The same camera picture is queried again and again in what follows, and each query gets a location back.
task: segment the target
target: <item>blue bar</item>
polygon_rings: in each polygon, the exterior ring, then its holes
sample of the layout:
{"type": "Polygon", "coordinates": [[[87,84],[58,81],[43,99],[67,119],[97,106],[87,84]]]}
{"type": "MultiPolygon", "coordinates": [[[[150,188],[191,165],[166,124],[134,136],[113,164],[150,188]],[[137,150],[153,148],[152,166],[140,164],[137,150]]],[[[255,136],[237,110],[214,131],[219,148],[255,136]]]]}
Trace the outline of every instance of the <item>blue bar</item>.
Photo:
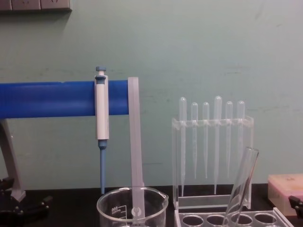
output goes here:
{"type": "MultiPolygon", "coordinates": [[[[109,114],[128,114],[127,80],[108,84],[109,114]]],[[[0,84],[0,119],[95,115],[93,81],[0,84]]]]}

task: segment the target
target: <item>wall socket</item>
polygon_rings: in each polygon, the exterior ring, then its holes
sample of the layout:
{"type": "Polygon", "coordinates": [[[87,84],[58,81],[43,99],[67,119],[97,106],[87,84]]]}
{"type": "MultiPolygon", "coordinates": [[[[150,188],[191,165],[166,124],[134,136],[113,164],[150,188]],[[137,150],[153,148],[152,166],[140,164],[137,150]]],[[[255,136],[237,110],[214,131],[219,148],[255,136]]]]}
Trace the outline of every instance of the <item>wall socket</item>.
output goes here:
{"type": "Polygon", "coordinates": [[[40,0],[41,9],[71,9],[69,0],[40,0]]]}
{"type": "Polygon", "coordinates": [[[11,11],[10,0],[0,0],[0,11],[11,11]]]}
{"type": "Polygon", "coordinates": [[[40,0],[11,0],[13,10],[39,10],[40,0]]]}

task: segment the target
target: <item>plastic dropper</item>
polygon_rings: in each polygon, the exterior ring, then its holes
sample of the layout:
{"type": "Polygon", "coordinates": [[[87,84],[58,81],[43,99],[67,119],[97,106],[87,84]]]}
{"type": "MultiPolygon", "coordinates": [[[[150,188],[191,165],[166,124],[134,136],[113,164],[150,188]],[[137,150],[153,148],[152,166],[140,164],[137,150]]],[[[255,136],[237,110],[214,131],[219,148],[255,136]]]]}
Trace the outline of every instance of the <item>plastic dropper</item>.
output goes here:
{"type": "Polygon", "coordinates": [[[216,96],[214,99],[214,120],[217,120],[214,128],[214,194],[217,193],[217,182],[219,176],[219,129],[222,114],[222,98],[216,96]]]}
{"type": "Polygon", "coordinates": [[[181,184],[182,184],[182,196],[184,192],[185,183],[185,158],[186,158],[186,120],[187,120],[187,104],[186,98],[181,97],[179,101],[179,120],[181,123],[181,184]]]}
{"type": "Polygon", "coordinates": [[[245,103],[243,101],[238,101],[237,103],[237,118],[238,122],[238,158],[239,164],[242,159],[243,153],[243,119],[245,118],[245,103]]]}
{"type": "MultiPolygon", "coordinates": [[[[208,102],[203,103],[202,106],[202,119],[205,121],[209,120],[209,104],[208,102]]],[[[208,160],[208,122],[204,126],[204,141],[203,141],[203,155],[204,155],[204,166],[205,166],[205,177],[207,178],[207,160],[208,160]]]]}
{"type": "Polygon", "coordinates": [[[197,121],[198,121],[198,103],[191,104],[191,120],[193,121],[193,161],[195,179],[197,175],[197,121]]]}
{"type": "Polygon", "coordinates": [[[226,127],[226,164],[227,177],[229,177],[229,166],[231,162],[231,119],[232,119],[232,102],[228,101],[225,106],[225,119],[228,120],[226,127]]]}

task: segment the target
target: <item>pink container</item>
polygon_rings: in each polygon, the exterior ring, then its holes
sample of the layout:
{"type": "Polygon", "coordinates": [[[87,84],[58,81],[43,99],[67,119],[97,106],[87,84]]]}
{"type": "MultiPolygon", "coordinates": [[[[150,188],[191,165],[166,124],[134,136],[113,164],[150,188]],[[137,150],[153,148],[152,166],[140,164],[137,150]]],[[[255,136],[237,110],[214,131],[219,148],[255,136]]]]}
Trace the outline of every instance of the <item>pink container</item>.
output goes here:
{"type": "Polygon", "coordinates": [[[288,200],[291,195],[303,200],[303,174],[268,176],[268,198],[285,216],[296,216],[288,200]]]}

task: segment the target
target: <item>test tube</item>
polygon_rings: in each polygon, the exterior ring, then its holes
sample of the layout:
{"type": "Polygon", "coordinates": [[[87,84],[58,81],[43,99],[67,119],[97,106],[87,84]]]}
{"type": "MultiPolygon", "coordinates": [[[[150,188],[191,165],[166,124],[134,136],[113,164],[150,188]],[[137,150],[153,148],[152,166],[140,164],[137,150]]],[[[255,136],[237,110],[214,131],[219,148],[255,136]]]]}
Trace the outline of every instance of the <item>test tube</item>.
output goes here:
{"type": "Polygon", "coordinates": [[[222,98],[216,96],[214,99],[214,120],[216,120],[216,125],[214,128],[214,194],[217,193],[217,182],[219,177],[219,129],[220,129],[220,120],[222,114],[222,98]]]}
{"type": "Polygon", "coordinates": [[[181,124],[181,187],[182,187],[182,196],[183,196],[184,183],[185,183],[186,120],[187,120],[187,103],[186,103],[186,98],[184,97],[181,97],[179,101],[179,120],[181,124]]]}
{"type": "Polygon", "coordinates": [[[241,216],[245,195],[250,186],[251,177],[259,151],[253,148],[245,148],[243,151],[240,168],[237,173],[235,184],[232,188],[230,201],[227,206],[223,227],[237,227],[241,216]]]}
{"type": "Polygon", "coordinates": [[[226,126],[226,165],[227,177],[229,178],[229,167],[231,162],[231,128],[232,128],[232,102],[228,101],[225,106],[225,119],[228,121],[226,126]]]}
{"type": "Polygon", "coordinates": [[[198,103],[191,105],[191,120],[193,122],[193,163],[194,176],[197,175],[197,121],[198,121],[198,103]]]}
{"type": "Polygon", "coordinates": [[[238,101],[237,103],[237,118],[238,118],[238,160],[239,164],[243,153],[243,120],[245,118],[245,103],[238,101]]]}
{"type": "Polygon", "coordinates": [[[207,121],[209,120],[208,102],[203,103],[202,119],[206,121],[206,124],[204,126],[203,152],[204,152],[205,177],[207,178],[207,160],[208,160],[208,122],[207,121]]]}

